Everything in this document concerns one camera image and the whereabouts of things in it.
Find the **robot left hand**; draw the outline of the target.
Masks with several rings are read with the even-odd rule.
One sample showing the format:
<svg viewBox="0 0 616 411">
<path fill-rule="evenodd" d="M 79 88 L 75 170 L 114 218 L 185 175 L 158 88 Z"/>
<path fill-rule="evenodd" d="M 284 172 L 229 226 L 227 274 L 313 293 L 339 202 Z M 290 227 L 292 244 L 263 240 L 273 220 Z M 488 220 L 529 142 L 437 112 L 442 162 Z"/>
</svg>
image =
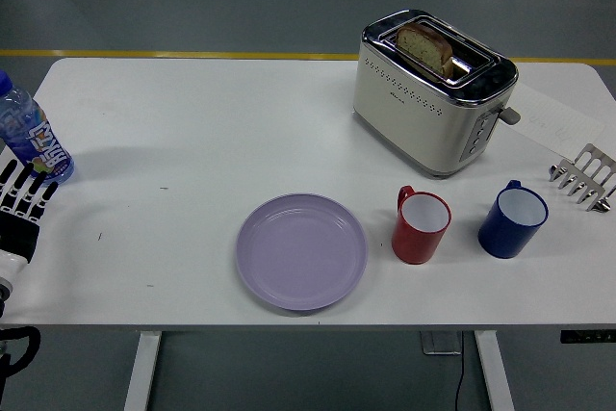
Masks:
<svg viewBox="0 0 616 411">
<path fill-rule="evenodd" d="M 39 222 L 58 188 L 47 174 L 28 163 L 9 184 L 17 167 L 11 160 L 1 172 L 1 291 L 6 299 L 18 274 L 31 263 L 39 237 Z"/>
</svg>

